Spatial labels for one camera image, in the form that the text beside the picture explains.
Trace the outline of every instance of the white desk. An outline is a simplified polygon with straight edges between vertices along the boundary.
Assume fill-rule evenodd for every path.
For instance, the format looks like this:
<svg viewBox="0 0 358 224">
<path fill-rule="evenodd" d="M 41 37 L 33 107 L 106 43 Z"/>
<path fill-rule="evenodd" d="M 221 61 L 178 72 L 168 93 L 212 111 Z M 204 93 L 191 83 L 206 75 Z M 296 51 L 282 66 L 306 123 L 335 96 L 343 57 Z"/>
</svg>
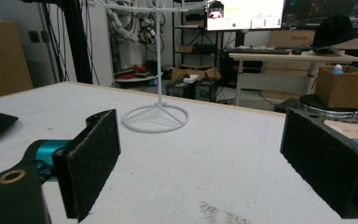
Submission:
<svg viewBox="0 0 358 224">
<path fill-rule="evenodd" d="M 358 62 L 357 57 L 350 55 L 322 55 L 312 51 L 304 51 L 301 55 L 294 54 L 241 54 L 230 53 L 230 58 L 240 61 L 237 77 L 237 91 L 235 105 L 239 105 L 241 89 L 266 90 L 266 91 L 293 91 L 310 94 L 310 88 L 318 73 L 321 63 L 352 63 Z M 263 62 L 302 62 L 310 63 L 308 74 L 303 76 L 286 76 L 272 74 L 243 73 L 243 61 Z"/>
<path fill-rule="evenodd" d="M 190 122 L 170 133 L 118 125 L 121 155 L 82 223 L 358 223 L 342 220 L 280 153 L 284 115 L 174 97 Z M 85 118 L 115 108 L 117 118 L 157 101 L 142 94 L 61 83 L 0 97 L 0 112 L 20 119 L 0 137 L 0 172 L 38 139 L 72 139 Z M 335 123 L 349 136 L 358 126 Z M 58 183 L 43 185 L 55 224 L 67 219 Z"/>
</svg>

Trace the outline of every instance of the hat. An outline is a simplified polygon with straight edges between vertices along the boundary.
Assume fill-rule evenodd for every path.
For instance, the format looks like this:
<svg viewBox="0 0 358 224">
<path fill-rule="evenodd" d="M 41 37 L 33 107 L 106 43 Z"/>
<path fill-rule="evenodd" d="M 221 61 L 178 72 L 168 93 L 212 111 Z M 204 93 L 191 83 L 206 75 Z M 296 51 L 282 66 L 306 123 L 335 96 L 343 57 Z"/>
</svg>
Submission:
<svg viewBox="0 0 358 224">
<path fill-rule="evenodd" d="M 335 15 L 325 19 L 316 29 L 313 48 L 330 47 L 358 38 L 358 33 L 352 28 L 350 18 L 344 15 Z"/>
</svg>

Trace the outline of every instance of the power supply box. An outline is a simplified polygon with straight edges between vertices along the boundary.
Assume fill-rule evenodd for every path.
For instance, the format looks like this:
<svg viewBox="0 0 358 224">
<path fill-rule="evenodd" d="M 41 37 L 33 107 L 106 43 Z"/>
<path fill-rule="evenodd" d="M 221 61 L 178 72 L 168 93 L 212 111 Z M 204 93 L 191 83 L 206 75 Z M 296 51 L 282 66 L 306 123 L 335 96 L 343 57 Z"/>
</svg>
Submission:
<svg viewBox="0 0 358 224">
<path fill-rule="evenodd" d="M 166 94 L 186 99 L 194 99 L 195 83 L 185 83 L 183 79 L 169 83 L 166 86 Z"/>
<path fill-rule="evenodd" d="M 195 96 L 196 100 L 216 102 L 217 79 L 202 79 L 196 83 Z"/>
</svg>

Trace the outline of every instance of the cardboard box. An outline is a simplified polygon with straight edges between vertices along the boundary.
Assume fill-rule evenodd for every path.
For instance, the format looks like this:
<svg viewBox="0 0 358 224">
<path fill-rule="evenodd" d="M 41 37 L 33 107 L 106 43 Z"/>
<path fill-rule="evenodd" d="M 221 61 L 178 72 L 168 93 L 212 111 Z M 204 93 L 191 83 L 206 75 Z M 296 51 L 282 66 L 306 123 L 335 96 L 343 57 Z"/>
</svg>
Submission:
<svg viewBox="0 0 358 224">
<path fill-rule="evenodd" d="M 196 51 L 196 48 L 192 45 L 179 46 L 179 50 L 178 50 L 178 52 L 181 52 L 181 53 L 192 53 L 194 51 Z"/>
<path fill-rule="evenodd" d="M 32 88 L 16 23 L 0 21 L 0 96 Z"/>
<path fill-rule="evenodd" d="M 358 109 L 358 68 L 344 65 L 344 74 L 333 74 L 334 65 L 319 68 L 315 95 L 328 108 Z"/>
<path fill-rule="evenodd" d="M 199 27 L 204 27 L 205 26 L 205 21 L 201 20 L 201 21 L 185 21 L 185 25 L 197 25 Z"/>
<path fill-rule="evenodd" d="M 179 78 L 189 75 L 199 75 L 199 80 L 204 77 L 216 79 L 220 79 L 221 77 L 219 70 L 214 66 L 181 65 L 172 69 L 171 81 L 176 81 Z"/>
</svg>

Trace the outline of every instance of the monitor screen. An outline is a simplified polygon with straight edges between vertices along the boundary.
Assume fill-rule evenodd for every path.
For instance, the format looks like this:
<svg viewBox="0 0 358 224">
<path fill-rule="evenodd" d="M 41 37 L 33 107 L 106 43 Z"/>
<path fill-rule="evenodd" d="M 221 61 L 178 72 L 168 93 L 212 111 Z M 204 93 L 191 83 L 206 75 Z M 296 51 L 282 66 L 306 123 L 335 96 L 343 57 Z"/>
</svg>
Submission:
<svg viewBox="0 0 358 224">
<path fill-rule="evenodd" d="M 316 30 L 322 21 L 337 14 L 348 16 L 358 31 L 358 0 L 287 0 L 282 28 Z"/>
<path fill-rule="evenodd" d="M 205 7 L 206 30 L 281 29 L 284 0 L 220 0 Z"/>
</svg>

